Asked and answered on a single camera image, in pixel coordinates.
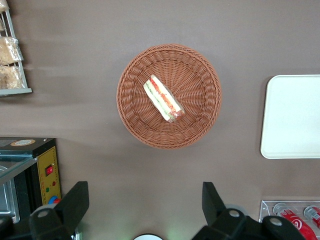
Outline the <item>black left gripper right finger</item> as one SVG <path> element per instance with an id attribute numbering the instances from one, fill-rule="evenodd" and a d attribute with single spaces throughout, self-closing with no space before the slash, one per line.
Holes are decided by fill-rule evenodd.
<path id="1" fill-rule="evenodd" d="M 212 182 L 202 184 L 202 211 L 207 225 L 194 240 L 261 240 L 262 227 L 234 207 L 227 208 Z"/>

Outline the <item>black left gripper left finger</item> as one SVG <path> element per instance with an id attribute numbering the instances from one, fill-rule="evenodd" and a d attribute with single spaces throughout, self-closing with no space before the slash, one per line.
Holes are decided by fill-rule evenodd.
<path id="1" fill-rule="evenodd" d="M 44 205 L 29 217 L 33 240 L 71 240 L 90 205 L 87 181 L 77 182 L 59 203 Z"/>

